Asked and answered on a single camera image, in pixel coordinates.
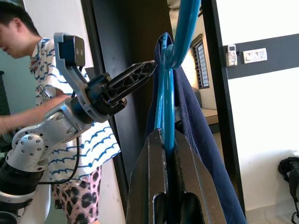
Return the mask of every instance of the striped shirt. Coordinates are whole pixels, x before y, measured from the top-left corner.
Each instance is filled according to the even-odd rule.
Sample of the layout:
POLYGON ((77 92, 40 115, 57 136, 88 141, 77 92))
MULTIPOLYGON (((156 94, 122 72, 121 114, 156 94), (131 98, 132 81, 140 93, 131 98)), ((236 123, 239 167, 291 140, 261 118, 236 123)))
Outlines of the striped shirt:
MULTIPOLYGON (((31 57, 30 72, 36 80, 36 106, 55 97, 56 89, 69 96, 72 95, 73 89, 56 67, 53 39, 43 38, 37 43, 31 57)), ((82 74, 89 81, 84 69, 82 74)), ((80 136, 80 161, 73 179, 79 180, 89 175, 119 152, 119 145, 108 121, 105 123, 94 122, 92 127, 80 136)), ((76 140, 56 146, 49 157, 50 180, 68 179, 74 171, 76 159, 76 140)))

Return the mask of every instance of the black hair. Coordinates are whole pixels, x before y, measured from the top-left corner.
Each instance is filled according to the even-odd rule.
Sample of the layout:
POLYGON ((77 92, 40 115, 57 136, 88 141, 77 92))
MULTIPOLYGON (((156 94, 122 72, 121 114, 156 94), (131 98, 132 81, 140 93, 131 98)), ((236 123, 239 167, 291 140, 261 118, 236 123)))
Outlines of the black hair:
POLYGON ((36 36, 39 36, 39 33, 36 27, 33 24, 32 19, 25 11, 24 8, 17 6, 13 3, 0 1, 0 23, 5 26, 8 26, 10 21, 14 18, 19 18, 28 30, 36 36))

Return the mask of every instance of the dark blue towel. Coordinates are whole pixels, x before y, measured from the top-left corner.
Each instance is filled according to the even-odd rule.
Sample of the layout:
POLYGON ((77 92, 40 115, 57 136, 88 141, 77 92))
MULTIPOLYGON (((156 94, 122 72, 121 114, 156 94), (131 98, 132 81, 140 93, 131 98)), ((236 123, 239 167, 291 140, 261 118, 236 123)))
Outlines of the dark blue towel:
MULTIPOLYGON (((160 37, 155 48, 155 60, 158 65, 160 63, 161 45, 162 37, 160 37)), ((149 110, 147 135, 154 130, 159 81, 158 71, 159 67, 157 67, 154 73, 153 101, 149 110)), ((244 214, 222 162, 214 137, 182 67, 175 69, 173 74, 175 103, 179 106, 182 115, 182 130, 180 131, 186 136, 191 147, 196 151, 199 158, 209 170, 227 223, 245 224, 244 214)))

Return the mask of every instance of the robotic arm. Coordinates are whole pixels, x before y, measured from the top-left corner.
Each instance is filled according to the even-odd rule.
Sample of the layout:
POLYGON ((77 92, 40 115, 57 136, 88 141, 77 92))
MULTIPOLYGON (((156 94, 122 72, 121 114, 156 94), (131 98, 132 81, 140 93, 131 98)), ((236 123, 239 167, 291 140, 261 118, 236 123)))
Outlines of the robotic arm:
POLYGON ((54 42, 57 68, 77 96, 53 108, 42 123, 26 127, 14 136, 13 149, 0 168, 1 224, 19 223, 34 198, 52 148, 78 137, 93 122, 105 122, 125 108, 124 97, 145 84, 156 69, 154 61, 137 63, 113 79, 106 73, 87 83, 77 69, 85 65, 84 41, 57 33, 54 42))

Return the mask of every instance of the man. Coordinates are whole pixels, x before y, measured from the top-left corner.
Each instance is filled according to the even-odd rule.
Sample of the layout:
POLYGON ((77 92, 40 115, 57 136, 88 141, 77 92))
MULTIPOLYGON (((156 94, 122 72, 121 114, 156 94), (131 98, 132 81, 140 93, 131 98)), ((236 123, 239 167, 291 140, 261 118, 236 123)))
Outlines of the man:
MULTIPOLYGON (((56 68, 53 40, 42 38, 27 12, 0 1, 0 48, 13 58, 31 57, 38 107, 0 117, 0 134, 42 122, 45 114, 73 90, 56 68)), ((120 152, 108 122, 95 122, 80 136, 80 163, 72 181, 52 187, 55 207, 69 224, 98 224, 101 165, 120 152)), ((50 181, 66 180, 76 162, 76 141, 60 144, 49 158, 50 181)))

